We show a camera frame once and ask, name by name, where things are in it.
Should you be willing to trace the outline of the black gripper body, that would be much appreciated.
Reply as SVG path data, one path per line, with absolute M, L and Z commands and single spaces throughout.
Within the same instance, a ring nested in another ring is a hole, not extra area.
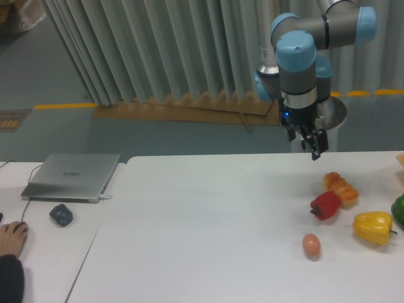
M 311 134 L 321 129 L 315 125 L 318 116 L 317 102 L 304 108 L 295 109 L 287 106 L 286 101 L 285 98 L 278 101 L 280 125 L 284 128 L 293 125 L 295 132 L 298 132 L 304 141 L 310 142 Z

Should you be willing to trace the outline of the person's bare hand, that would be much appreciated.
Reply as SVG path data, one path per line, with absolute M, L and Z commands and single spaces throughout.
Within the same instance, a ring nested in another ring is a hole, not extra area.
M 20 223 L 21 222 L 15 221 L 12 223 L 1 225 L 1 256 L 13 255 L 16 258 L 20 256 L 28 233 L 28 229 L 22 234 L 19 234 L 18 231 L 16 231 Z

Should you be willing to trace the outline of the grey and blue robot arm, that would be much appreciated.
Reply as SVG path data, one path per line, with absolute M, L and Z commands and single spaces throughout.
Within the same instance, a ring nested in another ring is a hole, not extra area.
M 276 101 L 288 140 L 300 139 L 313 160 L 328 150 L 329 129 L 346 117 L 331 97 L 331 62 L 319 51 L 362 45 L 377 34 L 377 16 L 355 1 L 318 1 L 320 16 L 275 15 L 279 1 L 256 1 L 260 62 L 254 74 L 258 95 Z

